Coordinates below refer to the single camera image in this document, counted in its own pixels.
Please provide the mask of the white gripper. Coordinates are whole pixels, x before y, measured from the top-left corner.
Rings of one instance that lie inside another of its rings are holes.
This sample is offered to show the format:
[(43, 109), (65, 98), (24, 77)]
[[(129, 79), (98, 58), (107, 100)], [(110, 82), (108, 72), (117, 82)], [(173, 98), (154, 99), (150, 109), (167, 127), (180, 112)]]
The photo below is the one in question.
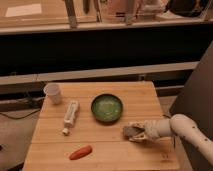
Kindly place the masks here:
[(146, 139), (155, 141), (160, 137), (157, 130), (157, 122), (155, 120), (147, 120), (144, 122), (129, 122), (129, 127), (144, 129), (144, 134), (138, 134), (129, 138), (131, 142), (143, 142)]

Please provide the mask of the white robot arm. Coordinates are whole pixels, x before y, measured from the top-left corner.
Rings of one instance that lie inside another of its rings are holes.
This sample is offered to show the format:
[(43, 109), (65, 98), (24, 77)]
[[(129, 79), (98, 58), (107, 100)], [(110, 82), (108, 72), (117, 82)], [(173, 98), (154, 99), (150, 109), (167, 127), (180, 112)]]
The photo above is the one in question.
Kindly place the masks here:
[(132, 142), (155, 141), (177, 135), (191, 143), (213, 165), (213, 141), (186, 115), (175, 114), (171, 118), (129, 122), (123, 128), (123, 134)]

